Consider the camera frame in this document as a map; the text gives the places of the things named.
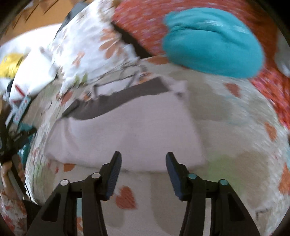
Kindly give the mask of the left hand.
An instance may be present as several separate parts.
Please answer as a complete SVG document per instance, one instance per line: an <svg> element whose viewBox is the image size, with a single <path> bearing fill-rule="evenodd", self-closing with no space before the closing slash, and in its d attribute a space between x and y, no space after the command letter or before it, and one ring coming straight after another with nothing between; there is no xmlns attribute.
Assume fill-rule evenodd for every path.
<svg viewBox="0 0 290 236"><path fill-rule="evenodd" d="M14 183L11 181L13 177L13 173L11 171L11 168L14 166L14 161L18 164L17 172L18 176L21 179L22 183L25 182L25 173L23 170L23 165L21 163L21 159L18 155L14 155L12 158L12 161L6 162L2 164L1 166L1 180L3 183L3 190L6 194L6 196L10 200L21 200L22 198L19 198L18 196L18 190L15 189Z"/></svg>

